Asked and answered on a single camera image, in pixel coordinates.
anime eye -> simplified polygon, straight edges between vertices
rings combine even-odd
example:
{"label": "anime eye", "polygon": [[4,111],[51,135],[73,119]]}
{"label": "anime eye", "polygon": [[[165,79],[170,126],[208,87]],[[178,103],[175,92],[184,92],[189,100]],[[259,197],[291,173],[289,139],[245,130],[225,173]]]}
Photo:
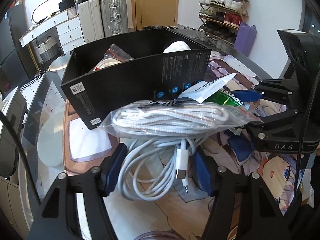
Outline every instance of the anime eye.
{"label": "anime eye", "polygon": [[286,179],[286,182],[289,180],[290,177],[290,166],[286,167],[283,171],[283,176]]}

wooden door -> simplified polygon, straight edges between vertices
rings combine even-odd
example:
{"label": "wooden door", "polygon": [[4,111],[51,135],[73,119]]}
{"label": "wooden door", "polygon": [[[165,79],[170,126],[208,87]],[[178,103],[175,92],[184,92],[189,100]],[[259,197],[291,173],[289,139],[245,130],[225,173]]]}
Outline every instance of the wooden door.
{"label": "wooden door", "polygon": [[134,0],[136,30],[153,25],[177,25],[178,0]]}

black cabinet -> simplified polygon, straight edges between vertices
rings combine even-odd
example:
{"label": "black cabinet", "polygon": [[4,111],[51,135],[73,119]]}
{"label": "black cabinet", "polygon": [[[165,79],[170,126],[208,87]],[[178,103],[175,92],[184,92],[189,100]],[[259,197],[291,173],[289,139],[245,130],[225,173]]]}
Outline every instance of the black cabinet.
{"label": "black cabinet", "polygon": [[24,6],[11,7],[0,22],[0,76],[7,84],[0,84],[3,95],[33,78],[37,72],[28,47],[22,48],[19,39],[28,30]]}

blue circular icon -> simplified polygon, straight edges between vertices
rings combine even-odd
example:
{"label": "blue circular icon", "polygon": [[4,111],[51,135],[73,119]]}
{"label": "blue circular icon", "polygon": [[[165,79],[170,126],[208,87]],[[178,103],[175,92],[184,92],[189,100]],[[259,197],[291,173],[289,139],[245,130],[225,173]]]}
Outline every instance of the blue circular icon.
{"label": "blue circular icon", "polygon": [[161,97],[163,97],[164,96],[164,92],[163,91],[161,91],[161,92],[159,92],[158,94],[157,94],[157,98],[161,98]]}
{"label": "blue circular icon", "polygon": [[178,92],[178,90],[179,90],[178,87],[174,87],[174,88],[171,90],[171,92],[172,92],[173,94],[175,94],[176,92]]}

green wrapper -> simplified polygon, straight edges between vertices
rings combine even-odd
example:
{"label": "green wrapper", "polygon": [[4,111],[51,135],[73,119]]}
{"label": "green wrapper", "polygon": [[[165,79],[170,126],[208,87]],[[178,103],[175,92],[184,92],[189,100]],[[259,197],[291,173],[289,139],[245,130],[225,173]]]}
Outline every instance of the green wrapper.
{"label": "green wrapper", "polygon": [[244,103],[237,98],[234,94],[221,88],[218,92],[214,93],[212,96],[206,99],[208,102],[213,102],[219,105],[229,105],[229,106],[243,106]]}

